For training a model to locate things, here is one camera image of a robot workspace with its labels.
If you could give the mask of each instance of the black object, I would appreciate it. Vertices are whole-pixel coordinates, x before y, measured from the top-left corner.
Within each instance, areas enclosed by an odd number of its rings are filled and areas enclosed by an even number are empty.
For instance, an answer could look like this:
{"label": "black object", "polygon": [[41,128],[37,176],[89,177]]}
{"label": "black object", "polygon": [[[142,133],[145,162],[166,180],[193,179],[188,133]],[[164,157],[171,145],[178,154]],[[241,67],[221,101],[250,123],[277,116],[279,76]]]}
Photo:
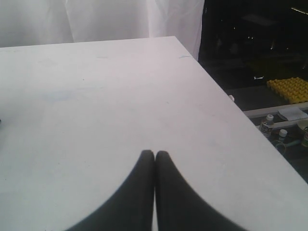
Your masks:
{"label": "black object", "polygon": [[155,170],[159,231],[244,231],[187,184],[167,152],[157,154]]}
{"label": "black object", "polygon": [[143,151],[115,194],[67,231],[151,231],[153,203],[154,154]]}

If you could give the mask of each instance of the yellow tray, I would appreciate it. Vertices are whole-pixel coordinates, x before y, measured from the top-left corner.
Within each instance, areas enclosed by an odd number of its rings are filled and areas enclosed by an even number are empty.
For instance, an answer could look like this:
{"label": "yellow tray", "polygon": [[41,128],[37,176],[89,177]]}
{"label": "yellow tray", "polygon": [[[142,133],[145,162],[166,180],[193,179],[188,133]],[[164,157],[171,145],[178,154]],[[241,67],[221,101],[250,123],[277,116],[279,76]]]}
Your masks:
{"label": "yellow tray", "polygon": [[290,103],[303,103],[308,101],[308,82],[301,78],[269,80],[267,86]]}

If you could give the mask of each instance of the white curtain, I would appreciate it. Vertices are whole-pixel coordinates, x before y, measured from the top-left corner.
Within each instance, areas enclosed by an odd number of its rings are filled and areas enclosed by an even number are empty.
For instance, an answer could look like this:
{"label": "white curtain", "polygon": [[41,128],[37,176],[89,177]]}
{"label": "white curtain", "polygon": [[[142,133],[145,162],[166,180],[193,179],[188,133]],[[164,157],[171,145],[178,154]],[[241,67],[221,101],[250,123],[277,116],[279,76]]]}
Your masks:
{"label": "white curtain", "polygon": [[0,47],[176,36],[197,59],[204,0],[0,0]]}

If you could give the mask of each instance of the white bottle cap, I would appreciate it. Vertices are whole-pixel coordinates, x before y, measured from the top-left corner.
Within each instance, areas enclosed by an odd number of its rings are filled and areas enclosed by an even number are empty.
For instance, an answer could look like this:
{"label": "white bottle cap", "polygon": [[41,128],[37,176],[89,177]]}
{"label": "white bottle cap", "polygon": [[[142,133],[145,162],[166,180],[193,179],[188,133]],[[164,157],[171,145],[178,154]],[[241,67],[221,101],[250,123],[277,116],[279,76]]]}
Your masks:
{"label": "white bottle cap", "polygon": [[281,129],[280,132],[279,132],[279,136],[281,136],[281,137],[286,137],[287,134],[288,134],[288,132],[284,129]]}
{"label": "white bottle cap", "polygon": [[268,115],[268,116],[266,117],[266,119],[267,119],[268,121],[272,121],[272,120],[274,119],[274,116],[273,116],[273,115]]}

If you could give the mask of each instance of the black rubber tip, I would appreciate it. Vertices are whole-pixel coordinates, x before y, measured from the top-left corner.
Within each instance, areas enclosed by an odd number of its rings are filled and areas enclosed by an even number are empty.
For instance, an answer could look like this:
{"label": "black rubber tip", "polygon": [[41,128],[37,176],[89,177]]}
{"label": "black rubber tip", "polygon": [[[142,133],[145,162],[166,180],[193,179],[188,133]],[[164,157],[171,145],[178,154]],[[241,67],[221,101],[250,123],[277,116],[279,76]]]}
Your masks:
{"label": "black rubber tip", "polygon": [[154,154],[143,151],[115,194],[67,231],[151,231],[153,203]]}
{"label": "black rubber tip", "polygon": [[167,152],[157,154],[155,170],[159,231],[244,231],[189,186]]}

